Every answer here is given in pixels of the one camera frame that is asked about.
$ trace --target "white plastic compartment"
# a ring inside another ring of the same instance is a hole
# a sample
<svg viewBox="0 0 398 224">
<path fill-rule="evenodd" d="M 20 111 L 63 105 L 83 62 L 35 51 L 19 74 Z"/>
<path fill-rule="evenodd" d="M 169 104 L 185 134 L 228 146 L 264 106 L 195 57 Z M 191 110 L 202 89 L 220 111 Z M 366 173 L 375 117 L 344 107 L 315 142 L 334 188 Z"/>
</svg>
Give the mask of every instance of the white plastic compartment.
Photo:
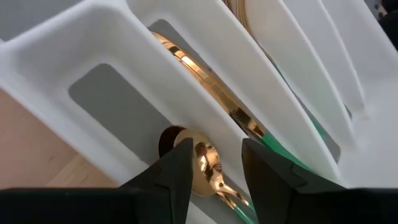
<svg viewBox="0 0 398 224">
<path fill-rule="evenodd" d="M 250 28 L 289 86 L 344 151 L 356 148 L 340 94 L 283 0 L 246 1 Z"/>
<path fill-rule="evenodd" d="M 157 63 L 149 66 L 151 62 L 145 58 L 152 58 Z M 209 119 L 220 127 L 212 130 L 221 136 L 234 136 L 230 141 L 223 141 L 227 148 L 230 147 L 228 144 L 240 144 L 244 137 L 221 113 L 221 108 L 205 95 L 196 80 L 183 75 L 186 71 L 169 57 L 163 46 L 132 14 L 123 14 L 120 10 L 92 1 L 78 4 L 1 44 L 0 83 L 61 138 L 122 184 L 142 172 L 148 164 L 136 157 L 68 95 L 69 86 L 99 63 L 112 65 L 174 123 L 194 126 L 201 124 L 204 118 Z M 170 74 L 169 77 L 162 76 L 163 72 Z M 174 100 L 178 99 L 188 106 L 173 110 L 178 104 Z M 214 223 L 193 204 L 187 221 Z"/>
<path fill-rule="evenodd" d="M 340 171 L 354 187 L 397 187 L 397 50 L 364 1 L 322 3 L 353 61 L 368 108 L 354 119 L 359 150 L 342 156 Z"/>
<path fill-rule="evenodd" d="M 287 150 L 318 174 L 344 184 L 336 162 L 306 113 L 222 1 L 127 3 L 147 27 L 160 19 L 171 24 Z M 221 156 L 241 163 L 237 155 Z"/>
<path fill-rule="evenodd" d="M 364 93 L 358 74 L 321 0 L 284 2 L 313 45 L 344 104 L 352 113 L 363 110 Z"/>
<path fill-rule="evenodd" d="M 68 94 L 69 87 L 92 68 L 109 64 L 171 123 L 206 133 L 218 148 L 226 175 L 248 193 L 241 165 L 241 140 L 246 135 L 130 10 L 138 9 L 133 12 L 139 14 L 145 8 L 131 3 L 128 7 L 124 1 L 83 1 L 1 44 L 1 88 L 122 184 L 142 172 L 148 164 L 80 108 Z M 194 5 L 195 1 L 189 3 L 197 9 L 209 6 L 207 3 Z M 188 3 L 175 1 L 175 4 L 184 7 Z M 212 29 L 217 33 L 220 24 L 206 27 L 200 24 L 208 21 L 195 22 L 197 17 L 188 16 L 178 20 L 168 17 L 171 11 L 166 10 L 155 15 L 166 15 L 165 18 L 203 54 L 220 78 L 288 150 L 313 170 L 341 182 L 337 165 L 326 146 L 270 62 L 262 58 L 256 43 L 243 32 L 237 21 L 232 20 L 233 16 L 221 3 L 211 4 L 215 11 L 210 15 L 226 25 L 227 30 L 221 30 L 220 34 L 225 35 L 227 31 L 236 34 L 228 43 L 209 38 L 205 42 L 201 40 L 205 34 L 190 33 L 194 29 L 186 29 L 197 25 L 197 31 Z M 185 13 L 181 9 L 176 12 L 180 16 Z M 248 62 L 240 54 L 225 56 L 234 43 L 241 53 L 250 55 Z M 242 75 L 246 71 L 253 73 L 247 82 Z M 213 221 L 191 203 L 188 222 Z"/>
</svg>

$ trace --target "light wood table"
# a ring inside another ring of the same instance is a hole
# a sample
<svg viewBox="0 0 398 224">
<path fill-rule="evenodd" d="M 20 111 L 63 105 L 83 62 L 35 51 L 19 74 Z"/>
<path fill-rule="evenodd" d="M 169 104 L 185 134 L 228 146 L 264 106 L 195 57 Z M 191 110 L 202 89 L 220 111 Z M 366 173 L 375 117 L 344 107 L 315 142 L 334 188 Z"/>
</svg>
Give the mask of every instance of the light wood table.
<svg viewBox="0 0 398 224">
<path fill-rule="evenodd" d="M 0 189 L 117 187 L 2 90 L 0 105 Z"/>
</svg>

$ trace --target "green-handled utensil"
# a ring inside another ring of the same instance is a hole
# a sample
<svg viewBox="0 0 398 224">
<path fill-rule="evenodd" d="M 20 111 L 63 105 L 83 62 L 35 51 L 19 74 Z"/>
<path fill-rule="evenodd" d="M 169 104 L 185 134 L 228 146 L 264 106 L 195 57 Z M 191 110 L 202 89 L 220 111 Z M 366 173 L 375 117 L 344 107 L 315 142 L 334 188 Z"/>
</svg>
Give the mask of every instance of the green-handled utensil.
<svg viewBox="0 0 398 224">
<path fill-rule="evenodd" d="M 202 197 L 217 195 L 235 211 L 242 221 L 247 224 L 256 223 L 228 197 L 228 195 L 236 197 L 255 214 L 256 211 L 252 203 L 246 200 L 239 192 L 225 184 L 220 157 L 217 150 L 210 144 L 207 138 L 195 131 L 180 126 L 171 126 L 160 136 L 159 156 L 163 156 L 186 138 L 193 139 L 192 192 Z"/>
<path fill-rule="evenodd" d="M 254 36 L 249 22 L 248 18 L 246 15 L 246 0 L 222 0 L 225 5 L 229 8 L 229 10 L 235 15 L 235 17 L 238 19 L 238 21 L 242 24 L 242 26 L 247 30 L 247 32 L 251 35 L 251 37 L 257 42 L 256 37 Z M 279 75 L 284 79 L 286 82 L 282 72 L 280 71 L 279 67 L 275 63 L 274 59 L 269 55 L 267 51 L 265 51 L 261 45 L 259 44 L 259 47 L 261 50 L 264 52 L 266 57 L 270 60 L 270 62 L 273 64 L 275 69 L 278 71 Z M 313 123 L 314 127 L 317 129 L 319 135 L 322 137 L 323 141 L 325 142 L 325 145 L 329 149 L 331 155 L 335 159 L 336 162 L 338 162 L 338 159 L 340 158 L 341 154 L 341 149 L 339 145 L 335 142 L 335 140 L 326 132 L 326 130 L 322 127 L 322 125 L 317 121 L 317 119 L 312 115 L 312 113 L 308 110 L 308 108 L 302 103 L 301 99 L 295 94 L 295 92 L 292 90 L 292 93 L 295 95 L 297 98 L 298 102 L 301 104 L 302 108 L 304 111 L 307 113 L 308 117 L 311 119 L 311 122 Z M 351 111 L 346 107 L 347 113 L 352 117 Z M 295 158 L 289 151 L 287 151 L 270 133 L 265 133 L 263 136 L 262 143 L 265 143 L 267 145 L 270 145 L 270 147 L 280 155 L 290 159 L 291 161 L 295 162 L 296 164 L 302 166 L 303 168 L 309 170 L 309 168 L 299 161 L 297 158 Z"/>
</svg>

